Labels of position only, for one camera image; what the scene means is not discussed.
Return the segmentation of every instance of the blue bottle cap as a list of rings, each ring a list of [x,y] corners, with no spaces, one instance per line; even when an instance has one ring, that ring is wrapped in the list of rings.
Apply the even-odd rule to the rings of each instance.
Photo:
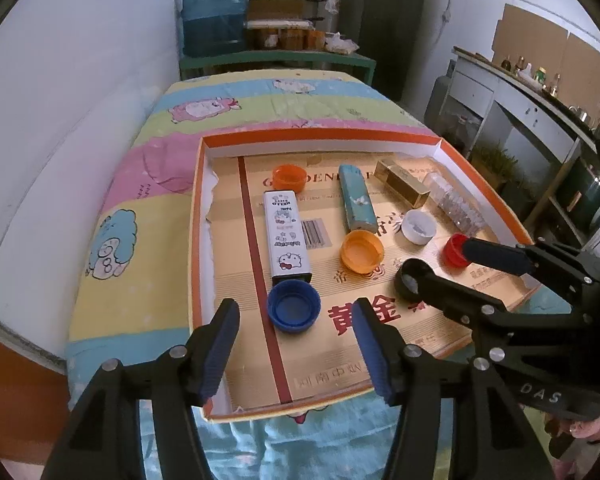
[[[284,332],[304,332],[320,314],[320,294],[302,280],[284,280],[271,289],[267,312]]]

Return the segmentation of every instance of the white desk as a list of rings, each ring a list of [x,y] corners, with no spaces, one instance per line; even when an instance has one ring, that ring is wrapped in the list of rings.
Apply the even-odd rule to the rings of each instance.
[[[488,124],[494,129],[498,114],[511,118],[517,125],[517,130],[536,147],[538,153],[544,155],[552,175],[544,183],[546,187],[542,186],[544,191],[535,207],[524,219],[525,227],[532,227],[544,208],[551,206],[556,208],[578,242],[584,244],[586,237],[574,227],[571,219],[555,201],[554,193],[581,150],[596,153],[594,141],[572,118],[512,75],[460,48],[454,48],[453,53],[458,56],[458,62],[441,110],[445,109],[448,99],[452,98],[482,120],[465,155],[469,157],[478,139],[490,128]]]

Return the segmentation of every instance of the barcode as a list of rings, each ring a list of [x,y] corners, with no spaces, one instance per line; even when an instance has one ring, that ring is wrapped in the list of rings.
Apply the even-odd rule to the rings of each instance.
[[[329,240],[327,229],[325,229],[321,218],[302,220],[302,233],[307,249],[331,247],[331,240]]]

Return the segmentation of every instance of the brown wooden panel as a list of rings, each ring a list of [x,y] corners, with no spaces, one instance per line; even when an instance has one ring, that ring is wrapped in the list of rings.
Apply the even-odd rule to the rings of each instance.
[[[600,53],[574,34],[567,40],[560,67],[558,99],[584,108],[597,118],[600,111]]]
[[[500,64],[507,56],[514,66],[520,56],[531,63],[532,74],[542,66],[549,81],[560,70],[568,32],[528,10],[506,4],[493,37],[493,62]]]
[[[66,376],[0,343],[0,458],[45,463],[64,426]]]

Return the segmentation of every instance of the green table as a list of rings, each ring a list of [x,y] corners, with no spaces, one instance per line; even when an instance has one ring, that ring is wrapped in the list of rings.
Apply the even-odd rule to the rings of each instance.
[[[234,52],[233,54],[222,54],[220,56],[209,57],[189,57],[180,58],[180,79],[185,80],[188,77],[187,72],[194,69],[200,69],[207,66],[231,65],[235,63],[254,63],[264,61],[302,61],[310,63],[328,62],[339,65],[359,66],[364,69],[365,76],[363,81],[371,85],[374,78],[376,62],[360,54],[334,54],[333,52],[315,51],[315,50],[244,50]]]

